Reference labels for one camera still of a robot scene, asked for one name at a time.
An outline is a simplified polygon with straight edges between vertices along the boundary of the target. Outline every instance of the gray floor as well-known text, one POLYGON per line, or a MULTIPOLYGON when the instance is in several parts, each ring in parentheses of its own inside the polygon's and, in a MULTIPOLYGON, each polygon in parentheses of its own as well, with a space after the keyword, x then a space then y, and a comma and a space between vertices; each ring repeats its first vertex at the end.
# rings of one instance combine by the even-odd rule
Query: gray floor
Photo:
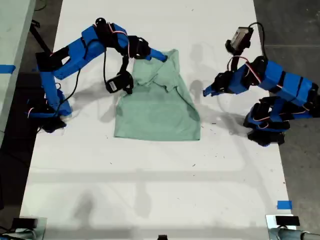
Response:
MULTIPOLYGON (((40 7, 42 1, 38 0, 37 4, 40 7)), ((33 16, 41 23, 39 32, 49 47, 54 44, 61 4, 62 0, 48 0, 47 7, 33 16)), ((320 1, 254 0, 254 4, 257 19, 265 27, 269 59, 281 64, 285 71, 305 76, 320 85, 320 1)), ((36 67, 34 53, 40 50, 30 35, 20 72, 33 71, 36 67)), ((280 146, 293 213, 299 216, 301 229, 314 233, 320 233, 319 123, 320 119, 292 121, 286 143, 280 146)))

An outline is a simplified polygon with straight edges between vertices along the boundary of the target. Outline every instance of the cloth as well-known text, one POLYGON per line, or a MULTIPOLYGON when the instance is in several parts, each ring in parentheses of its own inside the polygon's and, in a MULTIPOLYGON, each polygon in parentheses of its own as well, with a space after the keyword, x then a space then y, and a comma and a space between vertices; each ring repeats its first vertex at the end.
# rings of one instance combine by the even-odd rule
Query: cloth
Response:
POLYGON ((179 71, 176 49, 166 62, 136 60, 134 88, 118 103, 114 136, 150 141, 196 141, 200 117, 179 71))

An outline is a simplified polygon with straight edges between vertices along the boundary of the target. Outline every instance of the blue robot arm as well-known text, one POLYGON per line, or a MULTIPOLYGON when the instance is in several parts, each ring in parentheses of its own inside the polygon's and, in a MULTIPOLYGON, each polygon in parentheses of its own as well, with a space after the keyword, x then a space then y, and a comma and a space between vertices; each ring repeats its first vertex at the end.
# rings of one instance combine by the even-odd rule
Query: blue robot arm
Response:
MULTIPOLYGON (((247 29, 246 32, 249 38, 243 39, 248 43, 252 31, 247 29)), ((229 44, 229 52, 232 52, 230 49, 234 50, 230 47, 232 41, 226 43, 226 46, 229 44)), ((244 119, 243 126, 252 129, 248 134, 250 140, 261 146, 282 144, 285 142, 284 132, 290 128, 289 120, 320 117, 318 85, 305 77, 284 71, 279 64, 265 56, 258 56, 253 62, 246 62, 238 69, 241 56, 237 54, 250 44, 242 42, 239 45, 242 48, 237 49, 231 70, 219 73, 214 82, 203 90, 203 96, 241 94, 249 90, 250 86, 258 86, 272 93, 273 96, 260 99, 244 119)))
MULTIPOLYGON (((32 34, 43 46, 44 42, 34 28, 32 34)), ((54 53, 48 52, 49 48, 45 47, 44 52, 36 53, 37 68, 40 72, 45 99, 28 101, 28 118, 59 118, 59 116, 70 115, 72 112, 68 102, 70 96, 65 98, 63 92, 56 88, 55 78, 63 80, 78 72, 78 83, 80 70, 91 60, 105 53, 107 48, 116 49, 123 57, 122 66, 116 77, 106 81, 103 75, 105 87, 110 93, 121 89, 128 94, 132 93, 133 78, 126 70, 129 58, 146 60, 155 58, 162 62, 167 60, 167 56, 150 48, 148 42, 143 38, 127 35, 126 30, 117 24, 107 23, 105 19, 98 18, 95 25, 85 29, 80 38, 66 47, 54 53), (65 58, 69 59, 63 64, 62 60, 65 58)), ((65 124, 61 122, 58 125, 58 128, 65 127, 65 124)), ((47 132, 53 132, 55 129, 57 128, 52 127, 47 132)))

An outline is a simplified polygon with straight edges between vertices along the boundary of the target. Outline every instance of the white tabletop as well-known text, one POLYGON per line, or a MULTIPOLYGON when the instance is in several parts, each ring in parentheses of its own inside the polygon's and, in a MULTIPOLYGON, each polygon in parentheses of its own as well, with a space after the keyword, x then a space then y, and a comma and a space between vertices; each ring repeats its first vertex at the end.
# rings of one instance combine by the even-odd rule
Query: white tabletop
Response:
POLYGON ((0 0, 0 65, 15 65, 12 74, 0 73, 0 146, 14 96, 36 0, 0 0))
MULTIPOLYGON (((226 40, 256 21, 253 1, 64 0, 54 50, 98 17, 152 48, 179 50, 180 74, 201 116, 201 140, 114 138, 122 93, 105 90, 99 56, 81 71, 67 127, 36 138, 21 215, 47 218, 45 239, 267 239, 265 215, 290 213, 276 207, 288 200, 279 148, 249 141, 238 122, 268 93, 251 87, 242 95, 202 97, 226 70, 226 40)), ((256 29, 243 56, 252 61, 260 54, 256 29)), ((121 63, 109 49, 108 78, 121 63)), ((61 82, 66 96, 75 81, 73 74, 61 82)))

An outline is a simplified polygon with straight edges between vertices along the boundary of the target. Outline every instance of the black cable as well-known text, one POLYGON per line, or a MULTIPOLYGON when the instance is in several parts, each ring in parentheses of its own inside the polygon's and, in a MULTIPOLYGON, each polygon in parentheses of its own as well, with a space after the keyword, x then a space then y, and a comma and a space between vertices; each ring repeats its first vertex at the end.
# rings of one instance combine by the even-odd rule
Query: black cable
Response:
POLYGON ((38 9, 35 9, 35 12, 41 11, 47 7, 47 0, 40 0, 40 2, 44 2, 44 5, 38 9))
POLYGON ((53 114, 53 116, 50 117, 50 120, 49 120, 48 122, 44 123, 44 124, 39 128, 39 130, 36 132, 36 134, 38 134, 45 125, 47 125, 47 124, 49 124, 49 123, 52 122, 53 118, 54 118, 54 117, 57 115, 57 113, 59 112, 59 109, 60 109, 61 105, 64 104, 66 101, 68 101, 68 100, 72 97, 72 95, 76 92, 76 89, 77 89, 77 86, 78 86, 78 81, 79 81, 80 72, 81 72, 81 69, 79 69, 78 74, 76 75, 75 86, 74 86, 74 89, 73 89, 72 93, 71 93, 67 98, 65 98, 62 102, 59 103, 59 105, 58 105, 55 113, 53 114))
POLYGON ((266 39, 265 28, 262 25, 262 23, 258 22, 258 21, 251 23, 248 26, 248 28, 250 28, 253 25, 259 25, 261 27, 261 30, 262 30, 262 53, 263 53, 263 56, 268 60, 268 57, 267 57, 267 54, 266 54, 266 49, 265 49, 265 39, 266 39))
POLYGON ((5 228, 4 226, 0 226, 0 229, 5 230, 6 232, 10 231, 10 229, 5 228))

